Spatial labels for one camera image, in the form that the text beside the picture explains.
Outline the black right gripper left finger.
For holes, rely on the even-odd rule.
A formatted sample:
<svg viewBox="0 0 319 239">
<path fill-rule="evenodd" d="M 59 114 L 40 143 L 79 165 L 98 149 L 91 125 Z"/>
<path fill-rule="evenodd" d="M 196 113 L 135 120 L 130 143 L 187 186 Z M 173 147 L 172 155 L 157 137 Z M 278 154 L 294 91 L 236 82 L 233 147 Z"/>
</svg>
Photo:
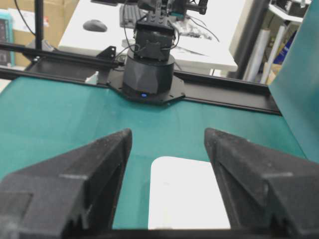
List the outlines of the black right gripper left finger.
<svg viewBox="0 0 319 239">
<path fill-rule="evenodd" d="M 3 239 L 99 236 L 115 217 L 132 149 L 121 131 L 7 174 L 0 182 Z"/>
</svg>

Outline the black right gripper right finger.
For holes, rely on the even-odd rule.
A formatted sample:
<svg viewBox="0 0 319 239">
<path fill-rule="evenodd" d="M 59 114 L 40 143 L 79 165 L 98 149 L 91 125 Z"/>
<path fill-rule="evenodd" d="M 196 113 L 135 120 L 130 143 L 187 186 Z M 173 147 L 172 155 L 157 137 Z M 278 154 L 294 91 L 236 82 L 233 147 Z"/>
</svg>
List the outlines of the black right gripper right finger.
<svg viewBox="0 0 319 239">
<path fill-rule="evenodd" d="M 204 146 L 232 228 L 318 238 L 317 163 L 214 128 Z"/>
</svg>

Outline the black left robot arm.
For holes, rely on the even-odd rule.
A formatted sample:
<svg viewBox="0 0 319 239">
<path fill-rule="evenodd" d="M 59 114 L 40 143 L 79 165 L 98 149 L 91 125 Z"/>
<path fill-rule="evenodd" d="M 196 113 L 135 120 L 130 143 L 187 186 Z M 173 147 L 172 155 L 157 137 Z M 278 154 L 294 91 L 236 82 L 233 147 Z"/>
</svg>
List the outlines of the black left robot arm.
<svg viewBox="0 0 319 239">
<path fill-rule="evenodd" d="M 175 59 L 170 51 L 179 32 L 168 15 L 186 10 L 186 2 L 139 0 L 138 7 L 148 11 L 137 20 L 135 44 L 128 45 L 124 70 L 110 70 L 107 85 L 135 102 L 162 105 L 185 97 L 184 81 L 174 76 Z"/>
</svg>

